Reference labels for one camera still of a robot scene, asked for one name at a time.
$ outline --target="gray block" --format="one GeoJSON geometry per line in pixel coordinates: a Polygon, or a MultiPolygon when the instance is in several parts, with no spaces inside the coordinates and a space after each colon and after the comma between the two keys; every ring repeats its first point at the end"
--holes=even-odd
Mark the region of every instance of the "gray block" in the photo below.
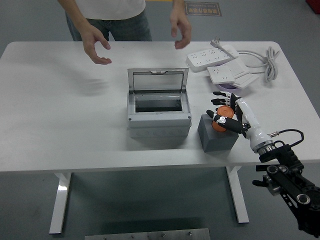
{"type": "Polygon", "coordinates": [[[198,133],[205,153],[230,150],[239,137],[239,134],[230,130],[224,132],[214,130],[212,128],[212,119],[207,114],[201,116],[198,133]]]}

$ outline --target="clear lid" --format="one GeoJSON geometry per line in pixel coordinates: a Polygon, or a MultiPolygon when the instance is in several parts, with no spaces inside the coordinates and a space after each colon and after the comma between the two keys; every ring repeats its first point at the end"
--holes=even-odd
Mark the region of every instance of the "clear lid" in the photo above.
{"type": "Polygon", "coordinates": [[[128,69],[129,93],[185,92],[188,68],[128,69]]]}

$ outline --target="gray jeans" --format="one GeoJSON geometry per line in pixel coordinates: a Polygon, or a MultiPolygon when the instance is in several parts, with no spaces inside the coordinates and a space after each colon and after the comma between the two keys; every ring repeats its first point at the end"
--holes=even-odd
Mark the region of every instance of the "gray jeans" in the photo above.
{"type": "MultiPolygon", "coordinates": [[[[73,41],[82,41],[79,31],[71,21],[70,17],[66,15],[66,22],[68,24],[73,41]]],[[[145,11],[137,16],[124,20],[96,20],[88,19],[88,22],[99,29],[105,39],[109,41],[109,33],[112,34],[116,41],[152,41],[150,27],[145,11]]]]}

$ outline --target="table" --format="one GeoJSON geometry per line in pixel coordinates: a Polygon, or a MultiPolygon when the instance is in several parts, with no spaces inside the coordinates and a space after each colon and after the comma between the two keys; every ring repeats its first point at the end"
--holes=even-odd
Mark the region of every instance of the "table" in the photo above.
{"type": "MultiPolygon", "coordinates": [[[[265,54],[275,42],[222,42],[265,54]]],[[[0,173],[55,173],[59,186],[50,233],[60,233],[71,173],[154,168],[227,167],[239,223],[249,222],[237,175],[239,166],[259,165],[249,141],[239,137],[231,150],[204,153],[197,132],[201,115],[214,110],[206,71],[188,74],[192,126],[187,137],[130,138],[127,129],[128,68],[185,68],[187,54],[211,48],[191,42],[175,50],[173,42],[111,42],[96,45],[96,65],[81,42],[13,42],[0,59],[0,173]]],[[[248,64],[260,64],[241,56],[248,64]]],[[[243,97],[267,133],[295,128],[305,140],[293,148],[303,163],[320,161],[320,119],[282,52],[278,77],[262,77],[237,94],[243,97]]],[[[278,139],[292,144],[296,133],[278,139]]]]}

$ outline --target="person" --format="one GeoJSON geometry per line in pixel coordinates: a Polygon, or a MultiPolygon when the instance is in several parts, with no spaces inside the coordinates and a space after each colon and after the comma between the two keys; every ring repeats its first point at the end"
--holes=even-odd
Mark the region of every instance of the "person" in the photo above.
{"type": "MultiPolygon", "coordinates": [[[[85,53],[95,64],[110,64],[110,58],[99,57],[95,43],[109,50],[109,32],[116,41],[151,41],[145,15],[145,0],[58,0],[66,13],[67,24],[74,41],[82,41],[85,53]]],[[[190,43],[191,24],[185,14],[184,0],[172,0],[171,36],[176,49],[190,43]]]]}

